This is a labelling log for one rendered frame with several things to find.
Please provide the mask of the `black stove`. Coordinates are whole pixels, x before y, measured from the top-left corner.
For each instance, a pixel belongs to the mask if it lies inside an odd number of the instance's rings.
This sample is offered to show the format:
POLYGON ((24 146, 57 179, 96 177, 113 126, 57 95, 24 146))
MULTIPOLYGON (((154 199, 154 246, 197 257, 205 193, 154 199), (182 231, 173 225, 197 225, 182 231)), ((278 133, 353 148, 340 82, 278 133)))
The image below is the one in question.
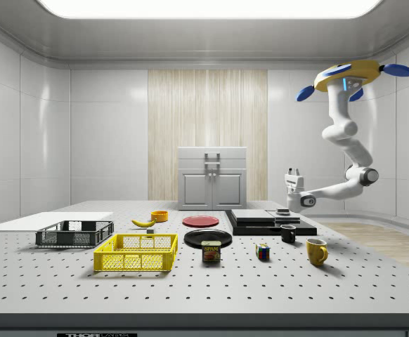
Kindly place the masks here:
POLYGON ((280 215, 274 210, 232 209, 226 215, 233 227, 233 235, 280 235, 281 225, 296 227, 296 235, 317 235, 317 228, 297 213, 280 215))

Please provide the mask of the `yellow basket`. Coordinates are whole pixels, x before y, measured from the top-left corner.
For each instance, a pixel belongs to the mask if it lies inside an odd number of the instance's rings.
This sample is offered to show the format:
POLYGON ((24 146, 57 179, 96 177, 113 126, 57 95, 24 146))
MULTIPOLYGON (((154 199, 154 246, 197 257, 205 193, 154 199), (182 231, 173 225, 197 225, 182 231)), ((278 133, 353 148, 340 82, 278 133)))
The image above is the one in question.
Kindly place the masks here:
POLYGON ((170 271, 177 234, 115 234, 93 252, 95 271, 170 271))

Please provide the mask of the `white cabinet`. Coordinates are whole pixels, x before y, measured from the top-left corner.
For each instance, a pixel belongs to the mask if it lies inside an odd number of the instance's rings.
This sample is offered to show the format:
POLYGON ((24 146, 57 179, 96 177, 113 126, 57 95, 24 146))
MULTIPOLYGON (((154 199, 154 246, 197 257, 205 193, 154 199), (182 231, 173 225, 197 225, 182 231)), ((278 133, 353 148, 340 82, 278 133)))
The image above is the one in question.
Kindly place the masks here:
POLYGON ((246 147, 179 147, 180 210, 244 209, 246 147))

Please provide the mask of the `black mug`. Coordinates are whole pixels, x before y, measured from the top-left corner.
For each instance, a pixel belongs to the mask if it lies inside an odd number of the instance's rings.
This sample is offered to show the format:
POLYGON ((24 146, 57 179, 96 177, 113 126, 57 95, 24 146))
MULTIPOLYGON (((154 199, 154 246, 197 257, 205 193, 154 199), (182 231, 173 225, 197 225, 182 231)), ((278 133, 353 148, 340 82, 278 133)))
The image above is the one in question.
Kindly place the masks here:
POLYGON ((296 240, 296 227, 294 225, 281 225, 280 233, 283 242, 295 243, 296 240))

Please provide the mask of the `drone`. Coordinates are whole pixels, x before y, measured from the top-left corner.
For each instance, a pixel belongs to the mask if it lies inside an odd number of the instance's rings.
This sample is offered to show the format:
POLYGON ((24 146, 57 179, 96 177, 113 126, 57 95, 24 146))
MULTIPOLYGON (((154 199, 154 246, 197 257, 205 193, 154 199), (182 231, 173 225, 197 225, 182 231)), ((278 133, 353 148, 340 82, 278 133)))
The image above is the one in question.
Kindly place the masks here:
POLYGON ((314 85, 307 86, 300 90, 296 96, 296 101, 303 101, 313 94, 317 89, 327 92, 327 83, 334 79, 346 77, 359 77, 363 84, 374 81, 381 72, 395 77, 409 77, 409 67, 398 64, 380 65, 376 60, 355 60, 341 65, 334 65, 322 71, 316 77, 314 85))

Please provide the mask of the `black plate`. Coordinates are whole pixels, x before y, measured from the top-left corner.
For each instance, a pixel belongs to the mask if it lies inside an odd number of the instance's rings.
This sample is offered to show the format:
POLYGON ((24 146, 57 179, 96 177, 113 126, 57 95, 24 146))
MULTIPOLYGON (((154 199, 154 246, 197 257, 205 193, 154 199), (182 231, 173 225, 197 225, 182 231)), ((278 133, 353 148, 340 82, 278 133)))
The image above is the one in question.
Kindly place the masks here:
POLYGON ((225 247, 232 243, 232 236, 222 230, 212 229, 193 230, 184 235, 184 242, 196 249, 201 248, 203 241, 220 241, 221 247, 225 247))

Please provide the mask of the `white board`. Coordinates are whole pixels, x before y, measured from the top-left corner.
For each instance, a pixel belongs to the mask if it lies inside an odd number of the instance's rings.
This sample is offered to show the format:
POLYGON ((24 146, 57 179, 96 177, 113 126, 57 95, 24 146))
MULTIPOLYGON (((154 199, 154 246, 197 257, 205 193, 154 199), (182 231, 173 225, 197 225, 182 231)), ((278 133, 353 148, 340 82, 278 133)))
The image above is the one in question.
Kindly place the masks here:
POLYGON ((42 212, 0 223, 0 231, 37 231, 63 220, 101 220, 112 212, 42 212))

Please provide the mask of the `dark grey basket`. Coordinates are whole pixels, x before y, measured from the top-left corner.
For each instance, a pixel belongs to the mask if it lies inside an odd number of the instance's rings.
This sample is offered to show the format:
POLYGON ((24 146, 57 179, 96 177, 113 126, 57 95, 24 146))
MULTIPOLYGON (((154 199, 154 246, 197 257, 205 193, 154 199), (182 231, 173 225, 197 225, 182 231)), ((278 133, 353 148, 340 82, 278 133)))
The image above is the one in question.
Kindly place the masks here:
POLYGON ((97 246, 114 232, 114 223, 104 220, 64 220, 36 232, 36 245, 54 247, 97 246))

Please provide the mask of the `yellow mug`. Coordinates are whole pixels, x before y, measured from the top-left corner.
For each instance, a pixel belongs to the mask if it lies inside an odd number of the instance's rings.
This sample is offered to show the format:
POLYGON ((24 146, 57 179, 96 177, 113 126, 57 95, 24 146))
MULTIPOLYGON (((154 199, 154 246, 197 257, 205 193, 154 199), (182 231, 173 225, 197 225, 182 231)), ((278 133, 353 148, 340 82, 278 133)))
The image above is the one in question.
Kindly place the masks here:
POLYGON ((306 249, 311 264, 320 266, 327 260, 327 242, 324 240, 309 238, 306 240, 306 249))

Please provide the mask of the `red plate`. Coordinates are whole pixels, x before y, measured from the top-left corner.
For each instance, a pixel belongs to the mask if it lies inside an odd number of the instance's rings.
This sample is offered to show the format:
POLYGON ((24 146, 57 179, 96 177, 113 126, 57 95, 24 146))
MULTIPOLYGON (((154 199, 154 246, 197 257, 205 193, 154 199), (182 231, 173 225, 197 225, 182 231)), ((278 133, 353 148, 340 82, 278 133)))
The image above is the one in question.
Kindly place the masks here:
POLYGON ((188 227, 213 227, 219 224, 219 219, 213 216, 189 216, 182 223, 188 227))

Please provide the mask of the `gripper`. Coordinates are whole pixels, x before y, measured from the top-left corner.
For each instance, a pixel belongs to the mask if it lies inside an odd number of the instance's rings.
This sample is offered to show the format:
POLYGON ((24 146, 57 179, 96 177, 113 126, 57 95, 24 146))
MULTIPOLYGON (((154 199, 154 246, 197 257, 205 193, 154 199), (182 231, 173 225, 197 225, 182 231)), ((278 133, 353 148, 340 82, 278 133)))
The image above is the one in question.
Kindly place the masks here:
POLYGON ((285 174, 287 193, 299 193, 304 191, 304 177, 299 174, 299 169, 288 168, 285 174))

